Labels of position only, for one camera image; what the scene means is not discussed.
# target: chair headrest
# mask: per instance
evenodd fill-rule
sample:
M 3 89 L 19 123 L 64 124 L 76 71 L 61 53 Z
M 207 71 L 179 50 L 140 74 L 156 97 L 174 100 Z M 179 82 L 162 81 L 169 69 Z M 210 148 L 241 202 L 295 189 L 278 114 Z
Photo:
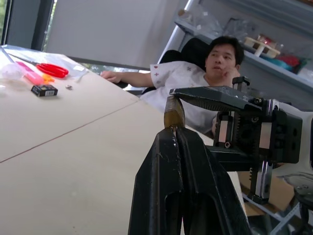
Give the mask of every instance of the chair headrest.
M 205 71 L 205 60 L 209 45 L 198 38 L 190 39 L 181 50 L 184 61 L 195 64 Z

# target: scissors handle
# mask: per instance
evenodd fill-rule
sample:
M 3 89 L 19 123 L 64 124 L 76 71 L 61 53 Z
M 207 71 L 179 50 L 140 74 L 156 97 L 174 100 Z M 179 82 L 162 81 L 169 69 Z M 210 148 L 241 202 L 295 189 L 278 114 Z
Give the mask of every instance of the scissors handle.
M 64 78 L 68 75 L 68 70 L 52 64 L 37 64 L 36 68 L 41 72 L 53 77 Z

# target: man's hair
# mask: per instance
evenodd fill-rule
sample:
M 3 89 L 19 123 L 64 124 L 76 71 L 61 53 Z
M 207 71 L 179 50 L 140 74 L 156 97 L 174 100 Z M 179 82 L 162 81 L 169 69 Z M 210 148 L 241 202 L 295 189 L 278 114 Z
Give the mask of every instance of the man's hair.
M 237 38 L 232 38 L 228 36 L 221 36 L 217 39 L 214 39 L 211 44 L 209 45 L 209 50 L 207 56 L 211 53 L 213 48 L 218 45 L 224 45 L 224 44 L 230 44 L 235 49 L 235 59 L 236 59 L 236 65 L 241 65 L 242 61 L 245 57 L 245 51 L 243 47 L 238 42 Z

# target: man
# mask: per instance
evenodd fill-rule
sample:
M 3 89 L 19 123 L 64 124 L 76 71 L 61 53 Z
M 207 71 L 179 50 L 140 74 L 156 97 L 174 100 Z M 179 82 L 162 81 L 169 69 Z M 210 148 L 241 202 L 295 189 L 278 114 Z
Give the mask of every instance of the man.
M 105 71 L 101 76 L 113 83 L 120 81 L 133 87 L 155 87 L 141 99 L 164 112 L 169 92 L 173 88 L 201 86 L 230 86 L 232 79 L 239 77 L 238 69 L 244 59 L 244 50 L 236 38 L 219 37 L 212 41 L 205 61 L 206 72 L 198 66 L 175 61 L 151 65 L 150 73 Z M 205 110 L 182 101 L 186 125 L 207 134 L 215 131 L 214 117 L 217 112 Z

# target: cardboard box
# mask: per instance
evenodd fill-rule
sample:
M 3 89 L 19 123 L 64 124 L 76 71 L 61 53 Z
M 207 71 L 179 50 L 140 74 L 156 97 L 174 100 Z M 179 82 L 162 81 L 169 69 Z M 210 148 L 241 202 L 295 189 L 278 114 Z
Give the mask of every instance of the cardboard box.
M 248 194 L 250 189 L 250 172 L 238 172 L 243 193 Z M 293 186 L 284 180 L 272 176 L 270 185 L 269 204 L 264 205 L 271 212 L 285 211 L 294 197 Z M 264 212 L 251 203 L 245 203 L 247 216 L 263 215 Z

